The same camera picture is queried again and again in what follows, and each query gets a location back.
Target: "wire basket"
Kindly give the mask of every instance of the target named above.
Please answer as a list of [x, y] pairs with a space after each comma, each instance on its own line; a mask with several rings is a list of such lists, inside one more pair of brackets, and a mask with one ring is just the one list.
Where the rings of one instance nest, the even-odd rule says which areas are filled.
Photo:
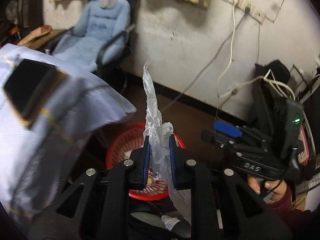
[[[145, 130], [144, 123], [136, 123], [123, 131], [113, 140], [108, 147], [106, 155], [107, 169], [111, 169], [115, 164], [128, 159], [132, 150], [143, 147]], [[175, 134], [178, 146], [185, 148], [183, 142]], [[154, 182], [150, 186], [146, 186], [143, 190], [129, 190], [129, 196], [138, 200], [159, 200], [169, 195], [168, 186], [165, 181], [159, 179], [152, 170], [149, 170], [149, 177], [154, 178]]]

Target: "blue gripper pad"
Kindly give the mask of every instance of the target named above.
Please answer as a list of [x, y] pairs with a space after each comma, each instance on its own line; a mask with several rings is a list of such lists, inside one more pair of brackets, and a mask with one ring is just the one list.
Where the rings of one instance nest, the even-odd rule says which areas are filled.
[[242, 132], [235, 126], [225, 122], [215, 121], [213, 123], [215, 130], [230, 135], [232, 137], [241, 137]]

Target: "blue chair cushion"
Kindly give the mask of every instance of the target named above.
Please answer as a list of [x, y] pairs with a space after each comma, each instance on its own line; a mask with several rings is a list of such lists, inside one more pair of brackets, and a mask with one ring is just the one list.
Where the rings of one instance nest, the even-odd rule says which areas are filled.
[[[130, 23], [130, 4], [117, 0], [109, 8], [101, 8], [100, 0], [85, 6], [78, 24], [59, 41], [52, 56], [93, 72], [100, 49]], [[117, 39], [105, 52], [102, 63], [107, 64], [122, 55], [125, 37]]]

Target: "power strip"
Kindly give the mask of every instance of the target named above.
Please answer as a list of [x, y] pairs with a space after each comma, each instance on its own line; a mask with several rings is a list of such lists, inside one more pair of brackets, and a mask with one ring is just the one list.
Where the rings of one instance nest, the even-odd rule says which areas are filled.
[[[234, 0], [225, 0], [225, 1], [233, 5]], [[263, 23], [264, 19], [266, 18], [266, 13], [263, 12], [262, 10], [259, 10], [257, 6], [252, 2], [248, 2], [247, 0], [238, 0], [238, 3], [236, 6], [239, 7], [242, 11], [245, 11], [246, 7], [250, 7], [249, 14], [252, 16], [252, 18], [256, 19], [260, 23]]]

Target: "crumpled plastic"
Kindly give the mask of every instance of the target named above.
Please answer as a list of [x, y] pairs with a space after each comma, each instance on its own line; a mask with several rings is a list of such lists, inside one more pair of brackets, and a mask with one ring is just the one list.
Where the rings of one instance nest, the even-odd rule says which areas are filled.
[[143, 136], [149, 136], [151, 146], [150, 167], [159, 178], [167, 183], [169, 197], [173, 205], [191, 224], [191, 191], [189, 189], [178, 191], [173, 187], [169, 149], [169, 136], [173, 134], [173, 126], [170, 122], [162, 123], [155, 88], [147, 70], [149, 65], [150, 60], [143, 66], [142, 80], [147, 95], [146, 129]]

